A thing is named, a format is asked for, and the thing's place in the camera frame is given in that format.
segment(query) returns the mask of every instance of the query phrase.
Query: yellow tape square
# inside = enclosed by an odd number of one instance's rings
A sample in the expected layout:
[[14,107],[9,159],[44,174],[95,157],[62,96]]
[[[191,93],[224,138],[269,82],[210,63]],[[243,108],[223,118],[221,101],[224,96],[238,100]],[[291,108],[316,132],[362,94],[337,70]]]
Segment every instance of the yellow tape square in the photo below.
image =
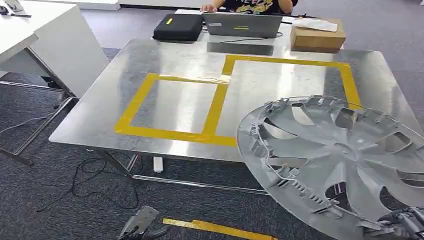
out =
[[[259,56],[244,56],[244,55],[227,55],[225,63],[222,68],[220,80],[199,80],[199,79],[186,79],[175,76],[165,76],[156,73],[148,73],[145,77],[140,88],[135,93],[132,100],[129,102],[127,108],[115,124],[114,129],[118,134],[134,135],[146,138],[161,138],[169,140],[180,140],[187,142],[196,142],[203,144],[214,144],[235,147],[236,138],[229,136],[216,136],[215,131],[221,116],[224,100],[229,86],[229,79],[233,74],[236,61],[251,61],[251,62],[264,62],[264,63],[281,63],[281,64],[298,64],[309,66],[321,67],[335,67],[340,71],[341,81],[346,95],[346,100],[351,109],[358,109],[360,99],[352,76],[351,68],[348,63],[333,62],[333,61],[311,61],[299,59],[285,59],[285,58],[272,58],[272,57],[259,57]],[[131,126],[131,121],[140,108],[143,100],[149,93],[152,85],[157,80],[166,81],[179,81],[191,83],[208,83],[216,84],[216,91],[210,104],[209,112],[203,125],[201,133],[172,131],[164,129],[156,129],[150,127]]]

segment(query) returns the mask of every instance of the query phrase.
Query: laptop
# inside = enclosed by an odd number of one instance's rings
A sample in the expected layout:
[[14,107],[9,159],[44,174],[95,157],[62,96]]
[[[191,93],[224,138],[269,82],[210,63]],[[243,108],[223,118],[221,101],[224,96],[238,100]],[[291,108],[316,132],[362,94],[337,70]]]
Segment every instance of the laptop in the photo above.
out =
[[277,36],[282,16],[242,13],[202,14],[210,35],[270,38]]

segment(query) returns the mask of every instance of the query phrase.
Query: yellow tape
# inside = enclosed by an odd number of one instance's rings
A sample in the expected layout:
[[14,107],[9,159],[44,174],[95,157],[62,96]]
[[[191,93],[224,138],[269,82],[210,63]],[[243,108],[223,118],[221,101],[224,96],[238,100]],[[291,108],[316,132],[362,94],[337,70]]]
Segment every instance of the yellow tape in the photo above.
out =
[[[170,140],[180,140],[188,142],[196,142],[203,144],[214,144],[235,147],[236,138],[229,136],[215,136],[221,112],[223,109],[225,97],[228,90],[228,83],[231,75],[233,74],[234,66],[236,61],[251,61],[251,62],[265,62],[265,63],[281,63],[281,64],[298,64],[298,65],[309,65],[309,66],[321,66],[321,67],[334,67],[339,68],[340,76],[343,83],[344,93],[346,100],[350,103],[351,109],[359,109],[357,105],[360,105],[360,99],[358,91],[355,85],[354,78],[352,77],[351,68],[348,63],[343,62],[332,62],[332,61],[311,61],[311,60],[299,60],[299,59],[285,59],[285,58],[272,58],[272,57],[260,57],[260,56],[244,56],[244,55],[227,55],[225,56],[225,63],[222,68],[222,73],[219,79],[215,78],[196,78],[186,79],[170,75],[159,75],[155,73],[149,73],[144,79],[138,91],[128,104],[122,116],[115,124],[115,131],[119,134],[134,135],[147,138],[161,138]],[[181,132],[171,131],[163,129],[155,129],[148,127],[137,127],[130,126],[132,118],[136,115],[140,108],[143,100],[149,93],[150,88],[156,80],[165,81],[178,81],[178,82],[189,82],[189,83],[202,83],[202,84],[216,84],[216,91],[213,96],[212,103],[210,104],[209,112],[206,116],[206,120],[203,125],[201,133],[192,132]]]
[[349,108],[360,110],[361,107],[358,105],[361,105],[361,101],[359,99],[354,77],[352,76],[351,67],[347,63],[340,63],[340,66],[338,68],[340,69],[341,81],[343,83],[346,100],[349,102]]
[[233,74],[234,65],[237,60],[339,68],[340,77],[341,77],[341,81],[343,83],[343,88],[344,88],[344,94],[346,95],[346,100],[350,103],[353,103],[353,104],[349,104],[349,108],[351,109],[361,108],[357,106],[357,105],[361,105],[361,101],[358,95],[358,90],[356,88],[355,80],[352,76],[351,68],[348,63],[335,62],[335,61],[311,61],[311,60],[299,60],[299,59],[273,58],[273,57],[262,57],[262,56],[227,55],[225,57],[225,63],[222,68],[222,74],[231,76]]
[[188,83],[200,83],[200,84],[227,84],[228,81],[216,79],[216,78],[195,78],[195,79],[187,79],[177,76],[170,76],[170,75],[159,75],[158,77],[160,80],[166,80],[166,81],[176,81],[176,82],[188,82]]
[[163,224],[168,225],[174,225],[184,228],[191,228],[191,229],[198,229],[198,230],[204,230],[208,232],[214,232],[214,233],[220,233],[225,235],[230,235],[242,239],[250,239],[250,240],[277,240],[277,238],[274,238],[272,236],[250,232],[250,231],[243,231],[236,228],[228,227],[228,226],[221,226],[218,224],[213,224],[210,222],[205,221],[198,221],[193,220],[192,222],[187,221],[179,221],[179,220],[173,220],[164,218],[162,220]]
[[[131,126],[131,121],[139,110],[141,104],[146,98],[147,94],[152,88],[152,85],[157,80],[165,81],[179,81],[179,82],[191,82],[191,83],[209,83],[216,84],[215,95],[212,100],[212,104],[209,109],[208,116],[206,117],[206,122],[204,125],[204,130],[202,133],[193,133],[193,132],[182,132],[182,131],[171,131],[164,129],[156,129],[150,127],[139,127]],[[223,101],[227,92],[228,84],[222,83],[221,80],[193,80],[185,79],[175,76],[168,75],[159,75],[155,73],[149,73],[144,79],[144,82],[141,84],[140,88],[135,93],[132,100],[129,102],[125,111],[119,118],[118,122],[115,124],[115,132],[118,134],[126,134],[133,136],[140,136],[146,138],[160,138],[160,139],[170,139],[170,140],[180,140],[188,142],[196,142],[203,144],[214,144],[214,145],[223,145],[229,147],[236,146],[236,138],[229,136],[215,136],[216,125],[221,114]]]
[[221,111],[223,110],[225,96],[227,94],[228,85],[218,84],[216,86],[215,95],[213,96],[212,103],[210,104],[209,112],[207,113],[206,120],[204,121],[203,131],[204,135],[214,135],[220,120]]
[[149,93],[155,80],[158,78],[157,74],[149,73],[144,78],[144,82],[141,84],[134,97],[129,102],[123,114],[120,116],[118,122],[115,124],[115,132],[124,133],[124,130],[130,126],[131,120],[140,108],[143,100]]

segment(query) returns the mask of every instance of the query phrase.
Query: hand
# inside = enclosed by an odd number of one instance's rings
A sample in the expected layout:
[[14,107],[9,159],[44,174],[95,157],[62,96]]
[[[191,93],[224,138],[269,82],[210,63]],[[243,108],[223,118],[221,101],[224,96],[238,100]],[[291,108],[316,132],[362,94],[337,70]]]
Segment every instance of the hand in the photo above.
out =
[[216,13],[218,9],[212,4],[204,4],[200,8],[200,12]]

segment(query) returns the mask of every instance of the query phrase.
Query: person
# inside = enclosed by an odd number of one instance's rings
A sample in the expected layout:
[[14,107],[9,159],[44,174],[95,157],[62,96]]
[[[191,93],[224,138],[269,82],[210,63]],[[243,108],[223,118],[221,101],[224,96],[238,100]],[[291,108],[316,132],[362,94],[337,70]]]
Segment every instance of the person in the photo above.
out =
[[215,13],[225,7],[230,13],[240,14],[291,14],[298,0],[212,0],[201,6],[201,12]]

